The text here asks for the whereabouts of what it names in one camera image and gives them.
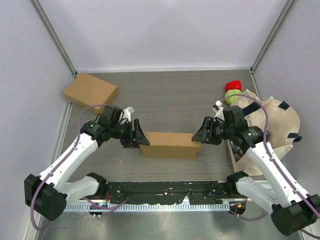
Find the brown cardboard box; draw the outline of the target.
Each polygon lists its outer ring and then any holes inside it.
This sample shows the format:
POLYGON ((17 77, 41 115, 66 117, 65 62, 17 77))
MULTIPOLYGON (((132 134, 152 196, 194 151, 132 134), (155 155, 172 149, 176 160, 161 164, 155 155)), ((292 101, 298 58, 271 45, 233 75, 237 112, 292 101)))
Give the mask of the brown cardboard box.
POLYGON ((119 94, 116 85, 88 73, 80 73, 63 91, 71 103, 87 108, 93 105, 111 104, 119 94))
POLYGON ((197 158, 201 142, 192 141, 192 133, 145 132, 149 145, 140 145, 143 157, 157 159, 197 158))

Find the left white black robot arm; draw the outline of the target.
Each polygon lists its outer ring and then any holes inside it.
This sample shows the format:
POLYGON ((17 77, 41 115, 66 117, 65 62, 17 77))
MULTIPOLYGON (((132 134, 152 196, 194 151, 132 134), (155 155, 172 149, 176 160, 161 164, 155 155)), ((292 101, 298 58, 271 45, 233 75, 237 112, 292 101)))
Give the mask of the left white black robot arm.
POLYGON ((119 140, 124 148, 148 146, 138 119, 132 119, 135 111, 129 106, 104 104, 102 113, 95 120, 79 124, 73 143, 60 157, 39 175, 30 174, 24 180, 24 199, 30 213, 39 213, 49 221, 56 220, 67 204, 84 197, 102 199, 107 193, 107 180, 96 173, 89 173, 81 180, 68 183, 78 167, 110 139, 119 140))

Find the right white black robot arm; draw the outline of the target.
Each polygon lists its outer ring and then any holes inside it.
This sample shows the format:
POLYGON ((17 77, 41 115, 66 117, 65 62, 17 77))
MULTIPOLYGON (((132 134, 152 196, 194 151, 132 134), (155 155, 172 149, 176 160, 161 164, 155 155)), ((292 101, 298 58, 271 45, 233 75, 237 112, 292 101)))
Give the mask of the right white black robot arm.
POLYGON ((293 178, 267 141, 266 133, 258 126, 249 126, 239 106, 227 107, 221 112, 223 118, 206 116, 192 140, 210 145, 232 141, 258 166, 272 187, 267 189, 239 171, 227 177, 226 193, 233 198, 242 195, 254 201, 285 236, 314 224, 320 218, 319 195, 310 195, 293 178))

